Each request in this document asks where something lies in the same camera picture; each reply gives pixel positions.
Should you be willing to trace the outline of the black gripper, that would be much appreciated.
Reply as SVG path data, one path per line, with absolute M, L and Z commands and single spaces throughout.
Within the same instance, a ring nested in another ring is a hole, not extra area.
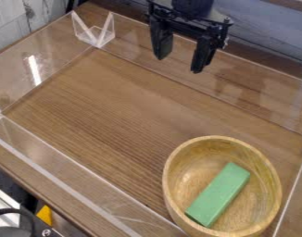
M 178 22 L 198 28 L 217 25 L 224 29 L 234 24 L 232 18 L 214 8 L 214 0 L 148 0 L 148 4 L 152 16 L 152 43 L 158 60 L 164 60 L 173 52 L 174 34 L 168 22 Z M 214 39 L 208 35 L 201 36 L 193 54 L 194 74 L 201 73 L 210 64 L 216 51 Z

